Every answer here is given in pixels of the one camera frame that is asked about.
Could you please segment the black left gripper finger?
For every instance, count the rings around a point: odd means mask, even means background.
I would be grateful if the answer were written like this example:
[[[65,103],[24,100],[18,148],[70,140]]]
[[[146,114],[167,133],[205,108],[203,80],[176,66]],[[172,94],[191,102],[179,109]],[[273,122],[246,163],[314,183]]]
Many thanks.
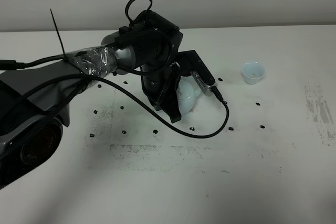
[[[177,88],[180,79],[180,77],[173,77],[170,81],[165,83],[162,90],[160,107],[169,116],[171,123],[180,121],[182,117],[177,98]]]

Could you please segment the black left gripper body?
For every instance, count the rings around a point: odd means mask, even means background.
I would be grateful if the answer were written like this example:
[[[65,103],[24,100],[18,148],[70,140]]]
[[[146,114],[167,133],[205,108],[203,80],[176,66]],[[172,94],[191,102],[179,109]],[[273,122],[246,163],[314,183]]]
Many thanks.
[[[150,104],[157,111],[162,110],[160,103],[162,101],[161,95],[165,83],[170,81],[173,77],[180,76],[180,66],[174,61],[161,72],[141,77],[142,91],[147,96]]]

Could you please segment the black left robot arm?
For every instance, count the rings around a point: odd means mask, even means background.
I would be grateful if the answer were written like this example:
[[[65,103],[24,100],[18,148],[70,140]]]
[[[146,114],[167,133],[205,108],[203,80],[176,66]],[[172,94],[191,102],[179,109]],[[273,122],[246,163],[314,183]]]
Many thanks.
[[[175,58],[182,38],[176,25],[145,10],[100,46],[30,63],[1,61],[1,186],[54,154],[70,123],[70,101],[109,74],[139,75],[150,102],[179,119]]]

